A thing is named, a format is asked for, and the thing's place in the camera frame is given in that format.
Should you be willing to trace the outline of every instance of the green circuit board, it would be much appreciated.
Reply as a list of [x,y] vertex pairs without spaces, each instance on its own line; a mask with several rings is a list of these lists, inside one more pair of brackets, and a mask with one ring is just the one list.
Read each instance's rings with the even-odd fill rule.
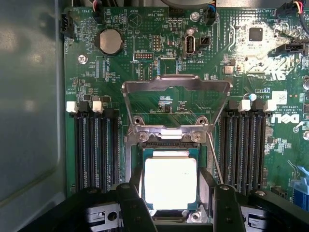
[[[309,142],[303,139],[304,132],[309,131],[309,98],[303,88],[309,75],[309,57],[301,53],[278,55],[274,49],[303,33],[296,15],[276,19],[274,9],[218,8],[215,23],[206,26],[202,10],[196,10],[200,19],[193,22],[193,11],[185,11],[183,17],[169,17],[164,7],[105,8],[104,24],[97,24],[91,7],[68,11],[74,20],[75,38],[65,37],[66,101],[88,101],[91,106],[93,97],[99,96],[107,99],[104,108],[117,110],[120,182],[125,178],[124,137],[129,127],[123,82],[193,74],[201,80],[230,80],[230,100],[239,102],[253,93],[258,100],[276,100],[277,110],[266,121],[263,188],[280,186],[292,200],[290,182],[300,176],[297,166],[309,168]],[[105,56],[95,45],[96,37],[105,29],[115,29],[123,38],[123,48],[115,56]],[[183,51],[188,29],[194,29],[196,39],[210,40],[191,57]],[[87,57],[86,64],[79,63],[79,55]],[[193,124],[200,115],[210,120],[220,97],[214,92],[174,87],[162,93],[135,94],[131,102],[133,113],[142,115],[147,124],[176,127]],[[213,135],[219,152],[218,126]],[[74,120],[69,115],[66,138],[71,195],[76,184],[76,148]]]

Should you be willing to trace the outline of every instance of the white label sticker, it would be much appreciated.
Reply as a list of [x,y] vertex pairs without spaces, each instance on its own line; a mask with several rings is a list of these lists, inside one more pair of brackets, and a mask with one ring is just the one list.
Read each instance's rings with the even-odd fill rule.
[[272,91],[272,100],[276,101],[277,105],[286,105],[288,102],[287,91]]

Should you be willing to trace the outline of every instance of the mounting screw hole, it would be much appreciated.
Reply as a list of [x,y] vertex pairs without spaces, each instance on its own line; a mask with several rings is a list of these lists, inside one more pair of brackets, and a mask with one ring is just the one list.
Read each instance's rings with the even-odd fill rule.
[[109,221],[115,221],[117,219],[118,215],[116,212],[111,212],[108,214],[107,219]]

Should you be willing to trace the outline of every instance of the white connector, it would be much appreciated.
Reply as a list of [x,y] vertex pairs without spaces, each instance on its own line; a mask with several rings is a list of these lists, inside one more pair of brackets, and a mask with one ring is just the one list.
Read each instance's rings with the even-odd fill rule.
[[275,111],[277,109],[277,104],[276,101],[273,99],[269,99],[266,101],[264,107],[263,107],[263,112],[271,112]]
[[78,107],[76,101],[67,101],[67,112],[69,113],[77,113],[78,112]]
[[92,111],[95,113],[103,113],[103,104],[101,101],[93,101],[92,102]]
[[251,101],[250,100],[241,100],[238,106],[238,112],[245,112],[251,110]]

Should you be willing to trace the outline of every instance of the motherboard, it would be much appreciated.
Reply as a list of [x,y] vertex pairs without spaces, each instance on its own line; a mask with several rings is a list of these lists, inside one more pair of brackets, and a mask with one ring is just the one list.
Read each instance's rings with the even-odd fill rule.
[[[65,10],[68,196],[89,186],[107,192],[138,167],[163,168],[147,158],[172,151],[193,160],[171,159],[170,172],[206,167],[242,194],[260,188],[298,200],[294,186],[309,169],[309,39],[296,13],[211,10]],[[194,125],[210,136],[192,134]],[[152,174],[143,171],[150,187]]]

